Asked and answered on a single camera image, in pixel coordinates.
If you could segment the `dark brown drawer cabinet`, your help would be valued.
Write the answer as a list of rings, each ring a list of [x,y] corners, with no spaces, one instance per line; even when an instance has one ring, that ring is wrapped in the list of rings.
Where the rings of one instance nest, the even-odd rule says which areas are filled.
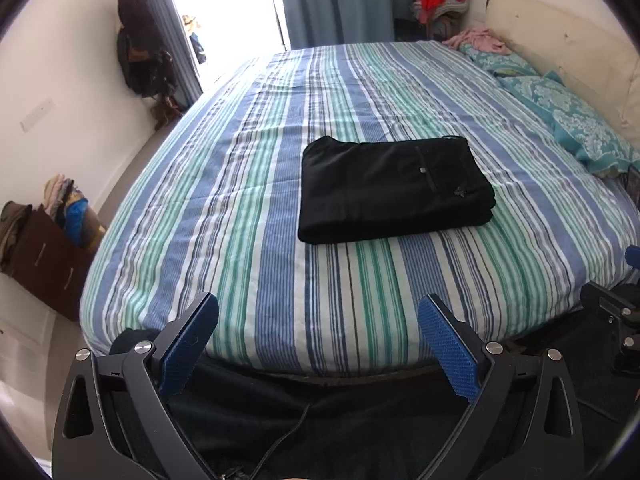
[[[4,273],[58,314],[79,322],[93,254],[74,244],[42,208],[33,211]]]

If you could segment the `teal patterned pillow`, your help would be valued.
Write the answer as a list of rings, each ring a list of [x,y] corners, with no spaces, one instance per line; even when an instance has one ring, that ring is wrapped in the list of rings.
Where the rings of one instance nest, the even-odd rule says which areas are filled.
[[[525,58],[511,54],[484,52],[470,44],[462,44],[460,51],[479,68],[494,77],[538,76],[538,72]]]
[[[616,178],[639,169],[639,152],[586,101],[550,77],[500,77],[500,84],[550,128],[590,174]]]

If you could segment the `white wall switch plate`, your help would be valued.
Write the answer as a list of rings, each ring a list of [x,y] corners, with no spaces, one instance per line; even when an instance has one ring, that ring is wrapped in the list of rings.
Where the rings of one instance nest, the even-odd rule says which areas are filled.
[[[38,122],[54,109],[54,101],[47,98],[36,105],[23,119],[20,121],[21,128],[24,132],[32,130]]]

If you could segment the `clothes pile beside cabinet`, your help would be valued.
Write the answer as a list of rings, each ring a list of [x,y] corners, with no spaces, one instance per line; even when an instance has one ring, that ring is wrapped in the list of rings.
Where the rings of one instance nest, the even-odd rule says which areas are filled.
[[[93,254],[98,250],[105,226],[73,179],[56,174],[47,180],[42,208],[75,245]]]

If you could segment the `olive cloth on cabinet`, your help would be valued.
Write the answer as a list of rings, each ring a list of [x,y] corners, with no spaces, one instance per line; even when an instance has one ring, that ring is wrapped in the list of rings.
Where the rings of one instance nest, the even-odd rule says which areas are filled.
[[[22,229],[32,214],[32,205],[22,205],[13,200],[6,202],[1,211],[0,221],[0,259],[1,269],[4,270]]]

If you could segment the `dark bags on hook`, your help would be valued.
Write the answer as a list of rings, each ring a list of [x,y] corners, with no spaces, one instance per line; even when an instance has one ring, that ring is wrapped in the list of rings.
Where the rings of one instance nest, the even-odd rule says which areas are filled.
[[[142,98],[172,96],[177,78],[148,0],[117,0],[117,58],[126,85]]]

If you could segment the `pink garment on bed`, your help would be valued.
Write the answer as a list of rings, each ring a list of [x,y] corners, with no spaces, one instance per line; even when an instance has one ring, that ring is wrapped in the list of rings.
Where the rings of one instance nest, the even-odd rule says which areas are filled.
[[[488,28],[468,28],[444,41],[445,46],[454,50],[459,50],[464,44],[469,44],[480,52],[500,55],[512,53],[511,49],[501,39],[494,36]]]

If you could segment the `black pants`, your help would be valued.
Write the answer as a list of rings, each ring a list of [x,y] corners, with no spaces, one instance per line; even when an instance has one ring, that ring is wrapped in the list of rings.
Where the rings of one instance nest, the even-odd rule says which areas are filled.
[[[462,136],[371,143],[322,136],[303,151],[297,236],[321,245],[482,226],[495,206]]]

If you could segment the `striped blue green bedspread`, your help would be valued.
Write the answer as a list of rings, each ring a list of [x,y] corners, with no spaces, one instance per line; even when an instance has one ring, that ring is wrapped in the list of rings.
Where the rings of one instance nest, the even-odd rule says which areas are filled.
[[[492,219],[350,244],[297,236],[306,146],[463,136],[496,193]],[[106,353],[159,330],[200,292],[219,302],[209,356],[273,373],[357,377],[431,357],[416,308],[435,294],[484,339],[577,307],[582,286],[631,282],[639,214],[497,78],[434,42],[285,52],[202,96],[115,214],[80,325]]]

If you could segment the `teal patterned pillow front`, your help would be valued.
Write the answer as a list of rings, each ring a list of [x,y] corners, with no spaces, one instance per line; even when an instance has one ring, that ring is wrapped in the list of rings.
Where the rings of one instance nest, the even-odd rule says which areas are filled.
[[[550,128],[590,174],[616,178],[639,169],[639,152],[586,101],[550,77],[500,77],[500,84]]]

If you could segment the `striped curtain left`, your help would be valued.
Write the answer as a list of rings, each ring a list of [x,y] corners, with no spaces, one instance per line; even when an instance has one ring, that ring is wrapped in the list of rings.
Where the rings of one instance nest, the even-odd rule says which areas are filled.
[[[174,60],[178,81],[177,99],[185,107],[191,107],[200,98],[203,89],[198,61],[184,29],[181,14],[174,0],[149,0],[149,6],[160,29],[160,36]]]

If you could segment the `teal patterned pillow back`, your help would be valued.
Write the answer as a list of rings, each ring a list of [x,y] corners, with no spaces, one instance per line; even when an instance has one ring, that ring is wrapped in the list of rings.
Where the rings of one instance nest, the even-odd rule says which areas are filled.
[[[538,72],[525,58],[511,54],[484,52],[470,44],[462,44],[460,51],[479,68],[494,77],[538,76]]]

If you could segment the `cream padded headboard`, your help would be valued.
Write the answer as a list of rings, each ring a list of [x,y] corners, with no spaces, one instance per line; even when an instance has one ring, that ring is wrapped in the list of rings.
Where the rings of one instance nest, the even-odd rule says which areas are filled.
[[[488,0],[486,26],[538,72],[557,73],[638,148],[639,55],[630,41],[538,0]]]

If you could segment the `red clothes pile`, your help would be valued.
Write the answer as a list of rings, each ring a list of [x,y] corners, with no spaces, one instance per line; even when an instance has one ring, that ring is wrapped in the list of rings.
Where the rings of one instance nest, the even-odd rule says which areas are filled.
[[[412,0],[410,10],[427,40],[445,41],[460,32],[470,0]]]

